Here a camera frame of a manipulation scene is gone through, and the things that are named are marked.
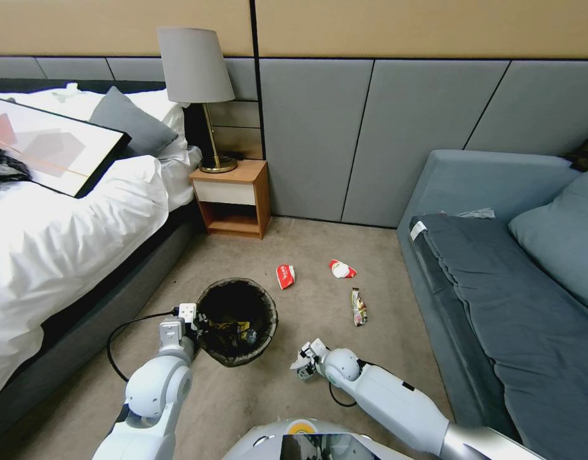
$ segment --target sofa armrest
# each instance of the sofa armrest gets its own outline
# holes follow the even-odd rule
[[[492,208],[506,223],[550,202],[578,175],[567,160],[549,155],[434,150],[399,229],[406,230],[416,214],[454,215],[481,208]]]

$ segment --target brass lamp base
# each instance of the brass lamp base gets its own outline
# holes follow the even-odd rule
[[[232,171],[234,168],[236,168],[236,166],[237,163],[234,158],[214,155],[213,158],[211,158],[209,161],[203,158],[203,161],[200,163],[200,170],[204,173],[226,173],[228,171]]]

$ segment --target picture frame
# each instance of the picture frame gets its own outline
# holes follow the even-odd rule
[[[129,142],[125,132],[0,99],[0,148],[33,182],[74,198],[94,188]]]

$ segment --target candy wrapper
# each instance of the candy wrapper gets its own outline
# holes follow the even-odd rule
[[[296,275],[294,274],[294,267],[292,265],[279,265],[277,267],[277,280],[282,290],[294,284],[295,279]]]
[[[360,298],[360,289],[352,288],[352,309],[353,309],[353,324],[355,326],[362,326],[366,324],[366,304]]]
[[[352,267],[337,259],[331,260],[328,266],[337,278],[354,278],[356,276],[356,271]]]

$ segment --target lamp shade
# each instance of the lamp shade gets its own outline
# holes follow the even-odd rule
[[[158,41],[168,99],[203,103],[235,98],[215,31],[161,27]]]

